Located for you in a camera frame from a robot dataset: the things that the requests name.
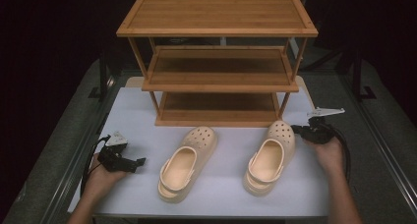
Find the bamboo shelf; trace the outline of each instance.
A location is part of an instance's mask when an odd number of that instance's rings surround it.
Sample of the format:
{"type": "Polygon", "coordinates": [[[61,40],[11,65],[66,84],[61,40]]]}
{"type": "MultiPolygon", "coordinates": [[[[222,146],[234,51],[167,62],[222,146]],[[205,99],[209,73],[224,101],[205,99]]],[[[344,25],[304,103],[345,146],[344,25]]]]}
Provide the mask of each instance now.
{"type": "Polygon", "coordinates": [[[137,0],[117,35],[127,37],[159,126],[268,127],[282,117],[307,37],[317,36],[300,0],[137,0]],[[284,46],[156,45],[154,37],[286,37],[284,46]],[[146,68],[135,38],[148,37],[146,68]],[[295,64],[290,37],[302,37],[295,64]],[[163,91],[160,103],[155,91],[163,91]],[[281,103],[276,93],[284,92],[281,103]]]}

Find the clog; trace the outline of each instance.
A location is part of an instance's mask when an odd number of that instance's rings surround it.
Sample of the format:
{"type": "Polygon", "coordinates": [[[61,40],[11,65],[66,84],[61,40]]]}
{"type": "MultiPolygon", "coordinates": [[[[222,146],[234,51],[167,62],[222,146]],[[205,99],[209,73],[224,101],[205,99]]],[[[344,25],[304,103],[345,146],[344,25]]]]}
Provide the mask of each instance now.
{"type": "Polygon", "coordinates": [[[283,121],[269,126],[266,138],[248,164],[243,184],[254,196],[265,196],[274,187],[282,170],[294,156],[295,137],[283,121]]]}
{"type": "Polygon", "coordinates": [[[160,169],[158,193],[167,202],[181,202],[193,187],[217,146],[217,135],[209,127],[191,130],[160,169]]]}

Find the shelf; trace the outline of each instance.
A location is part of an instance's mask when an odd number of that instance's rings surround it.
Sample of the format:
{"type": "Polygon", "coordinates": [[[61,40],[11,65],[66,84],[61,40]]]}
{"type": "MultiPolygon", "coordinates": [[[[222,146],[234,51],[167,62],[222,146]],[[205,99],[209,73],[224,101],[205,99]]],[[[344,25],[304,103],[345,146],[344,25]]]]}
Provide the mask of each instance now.
{"type": "Polygon", "coordinates": [[[318,32],[300,0],[137,0],[117,36],[127,37],[159,126],[268,127],[279,120],[308,37],[318,32]],[[147,37],[145,65],[136,38],[147,37]],[[156,37],[285,37],[285,46],[157,45],[156,37]],[[301,37],[294,63],[292,37],[301,37]],[[155,91],[163,92],[160,102],[155,91]],[[276,94],[285,93],[282,102],[276,94]]]}
{"type": "Polygon", "coordinates": [[[157,46],[145,91],[297,92],[277,46],[157,46]]]}
{"type": "Polygon", "coordinates": [[[276,93],[165,92],[157,126],[268,127],[278,120],[276,93]]]}
{"type": "Polygon", "coordinates": [[[300,0],[137,0],[118,36],[314,37],[300,0]]]}

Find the shelf leg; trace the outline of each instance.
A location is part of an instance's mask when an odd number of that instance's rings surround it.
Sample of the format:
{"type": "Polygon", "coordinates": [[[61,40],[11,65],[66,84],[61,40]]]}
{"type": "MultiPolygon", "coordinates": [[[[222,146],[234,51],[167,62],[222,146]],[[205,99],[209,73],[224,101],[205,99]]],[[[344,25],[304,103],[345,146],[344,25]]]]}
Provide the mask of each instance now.
{"type": "Polygon", "coordinates": [[[156,100],[156,97],[155,97],[155,93],[153,91],[150,91],[149,92],[149,95],[150,95],[150,98],[152,99],[152,104],[153,104],[153,107],[155,108],[156,115],[159,116],[159,113],[160,113],[159,112],[159,106],[157,104],[157,100],[156,100]]]}
{"type": "Polygon", "coordinates": [[[272,94],[272,102],[273,102],[273,108],[275,109],[275,117],[276,119],[281,119],[279,114],[279,102],[278,102],[278,97],[276,96],[276,92],[274,92],[272,94]]]}
{"type": "Polygon", "coordinates": [[[287,51],[288,51],[288,46],[289,46],[289,40],[291,37],[287,38],[287,41],[285,42],[284,45],[284,50],[282,51],[284,55],[287,55],[287,51]]]}
{"type": "Polygon", "coordinates": [[[294,67],[292,69],[292,76],[291,80],[294,82],[295,77],[297,77],[298,68],[300,67],[301,59],[303,58],[304,50],[306,49],[307,45],[307,38],[303,38],[303,43],[301,44],[301,48],[298,51],[297,60],[295,61],[294,67]]]}
{"type": "Polygon", "coordinates": [[[285,109],[285,106],[288,102],[289,94],[290,94],[289,92],[285,93],[284,99],[282,100],[282,103],[281,103],[281,107],[279,108],[278,118],[280,118],[280,119],[282,119],[282,115],[284,114],[284,109],[285,109]]]}
{"type": "Polygon", "coordinates": [[[152,53],[156,54],[156,45],[155,41],[152,37],[149,38],[150,47],[152,48],[152,53]]]}
{"type": "Polygon", "coordinates": [[[141,53],[139,53],[138,45],[136,44],[135,38],[128,37],[128,39],[132,47],[133,53],[135,54],[136,60],[138,61],[139,67],[141,68],[142,75],[144,75],[144,78],[147,80],[148,79],[147,68],[145,67],[144,61],[142,60],[141,53]]]}
{"type": "Polygon", "coordinates": [[[298,52],[300,50],[298,49],[298,44],[294,37],[289,38],[289,45],[291,46],[292,53],[294,54],[294,59],[297,59],[298,52]]]}

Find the black cable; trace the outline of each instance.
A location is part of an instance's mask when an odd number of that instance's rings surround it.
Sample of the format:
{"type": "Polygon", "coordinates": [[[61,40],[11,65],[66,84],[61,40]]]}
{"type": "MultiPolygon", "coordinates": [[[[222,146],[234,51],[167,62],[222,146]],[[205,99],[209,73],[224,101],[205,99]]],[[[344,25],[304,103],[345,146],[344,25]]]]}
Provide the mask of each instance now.
{"type": "Polygon", "coordinates": [[[320,124],[321,127],[325,128],[326,130],[331,131],[334,136],[340,141],[343,154],[344,154],[344,174],[346,177],[347,183],[350,181],[350,150],[347,146],[346,138],[344,137],[343,133],[338,130],[337,128],[333,127],[332,125],[320,124]]]}
{"type": "Polygon", "coordinates": [[[92,172],[92,171],[94,171],[94,170],[95,170],[95,168],[97,168],[97,167],[99,167],[99,166],[101,166],[101,163],[99,163],[98,165],[96,165],[95,167],[93,167],[93,168],[89,171],[89,174],[91,174],[91,172],[92,172]]]}
{"type": "Polygon", "coordinates": [[[107,142],[109,139],[110,139],[110,135],[105,138],[101,138],[95,144],[92,145],[91,150],[89,151],[89,156],[87,157],[86,165],[84,166],[83,178],[81,179],[80,197],[84,193],[84,188],[86,187],[86,182],[87,182],[87,179],[89,178],[89,165],[91,164],[92,156],[94,155],[98,144],[101,143],[102,141],[107,142]]]}

